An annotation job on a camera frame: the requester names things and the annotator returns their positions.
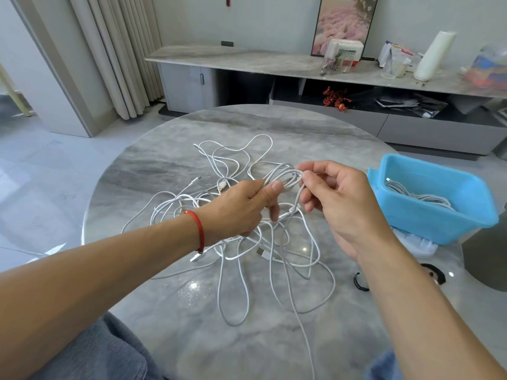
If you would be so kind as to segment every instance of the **blue plastic basket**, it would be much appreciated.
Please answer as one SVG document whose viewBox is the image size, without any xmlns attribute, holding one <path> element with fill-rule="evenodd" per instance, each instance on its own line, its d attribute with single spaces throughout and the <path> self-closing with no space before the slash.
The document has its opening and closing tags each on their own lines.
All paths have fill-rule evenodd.
<svg viewBox="0 0 507 380">
<path fill-rule="evenodd" d="M 386 178 L 410 193 L 447 198 L 456 211 L 391 191 Z M 498 223 L 498 214 L 486 183 L 471 173 L 425 161 L 387 154 L 380 168 L 368 171 L 368 180 L 391 226 L 445 245 L 476 228 Z"/>
</svg>

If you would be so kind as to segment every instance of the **fingernail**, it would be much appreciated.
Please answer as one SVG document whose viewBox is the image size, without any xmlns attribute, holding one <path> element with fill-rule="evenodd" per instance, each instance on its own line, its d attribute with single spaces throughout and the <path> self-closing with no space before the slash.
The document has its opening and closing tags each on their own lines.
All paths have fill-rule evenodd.
<svg viewBox="0 0 507 380">
<path fill-rule="evenodd" d="M 275 191 L 276 194 L 280 194 L 283 192 L 283 183 L 281 181 L 273 181 L 271 183 L 271 188 Z"/>
</svg>

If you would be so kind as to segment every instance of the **gray marble surface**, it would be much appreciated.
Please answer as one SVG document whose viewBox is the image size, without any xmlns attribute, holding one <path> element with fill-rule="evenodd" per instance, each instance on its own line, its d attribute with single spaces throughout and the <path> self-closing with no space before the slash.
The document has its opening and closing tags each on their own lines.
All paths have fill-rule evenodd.
<svg viewBox="0 0 507 380">
<path fill-rule="evenodd" d="M 310 159 L 333 159 L 366 171 L 369 166 L 377 167 L 384 154 L 395 152 L 343 121 L 296 108 L 238 105 L 188 114 L 139 138 L 106 169 L 85 216 L 83 242 L 119 233 L 124 223 L 158 191 L 179 191 L 198 175 L 203 177 L 203 185 L 214 184 L 216 175 L 193 143 L 216 140 L 238 146 L 260 133 L 268 133 L 274 140 L 266 160 L 294 165 Z M 265 140 L 259 140 L 252 143 L 249 152 L 259 156 L 267 145 Z M 294 199 L 295 191 L 290 191 L 282 195 L 281 201 Z M 133 222 L 129 229 L 147 225 L 150 213 Z M 322 214 L 312 212 L 307 220 L 322 250 L 322 261 L 337 279 L 329 302 L 301 315 L 317 378 L 358 379 L 371 360 L 390 346 L 389 337 L 371 294 L 354 287 L 352 277 L 358 266 L 336 245 Z M 309 247 L 301 224 L 293 222 L 289 229 L 294 249 Z M 192 267 L 190 256 L 164 273 Z M 198 264 L 214 258 L 206 256 Z M 430 261 L 445 272 L 453 272 L 454 277 L 444 289 L 451 301 L 459 301 L 459 277 L 463 272 L 460 247 L 440 248 Z M 284 310 L 271 292 L 268 261 L 251 253 L 242 259 L 242 266 L 250 288 L 251 309 L 239 327 L 227 326 L 217 309 L 218 265 L 170 279 L 147 281 L 114 306 L 112 312 L 141 339 L 171 380 L 310 379 L 303 335 L 294 314 Z M 224 312 L 237 320 L 244 313 L 246 300 L 236 262 L 226 263 L 224 280 Z M 298 307 L 316 304 L 332 286 L 321 267 L 312 271 L 310 281 L 292 277 L 292 282 Z M 275 266 L 274 283 L 281 300 L 289 304 L 281 264 Z"/>
<path fill-rule="evenodd" d="M 148 61 L 195 65 L 208 68 L 266 73 L 276 76 L 292 76 L 323 79 L 337 82 L 376 85 L 416 91 L 441 92 L 507 99 L 507 91 L 482 89 L 464 82 L 456 70 L 437 73 L 428 82 L 420 82 L 407 73 L 402 78 L 386 79 L 376 61 L 360 61 L 350 73 L 328 72 L 320 76 L 322 57 L 292 55 L 268 50 L 248 50 L 228 46 L 170 45 L 156 50 Z"/>
</svg>

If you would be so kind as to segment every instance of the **curtain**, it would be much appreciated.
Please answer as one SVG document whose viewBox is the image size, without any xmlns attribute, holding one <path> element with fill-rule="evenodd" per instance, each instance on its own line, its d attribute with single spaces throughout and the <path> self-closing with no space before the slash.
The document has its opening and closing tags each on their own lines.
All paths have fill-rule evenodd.
<svg viewBox="0 0 507 380">
<path fill-rule="evenodd" d="M 161 47 L 152 0 L 70 0 L 112 103 L 125 120 L 163 95 L 156 64 Z"/>
</svg>

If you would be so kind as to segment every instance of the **pink flower painting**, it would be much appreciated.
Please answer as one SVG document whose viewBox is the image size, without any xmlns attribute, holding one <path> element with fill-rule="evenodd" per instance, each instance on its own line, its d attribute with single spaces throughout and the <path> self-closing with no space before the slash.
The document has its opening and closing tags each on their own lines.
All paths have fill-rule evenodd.
<svg viewBox="0 0 507 380">
<path fill-rule="evenodd" d="M 322 0 L 312 54 L 323 56 L 332 38 L 359 40 L 368 36 L 377 0 Z"/>
</svg>

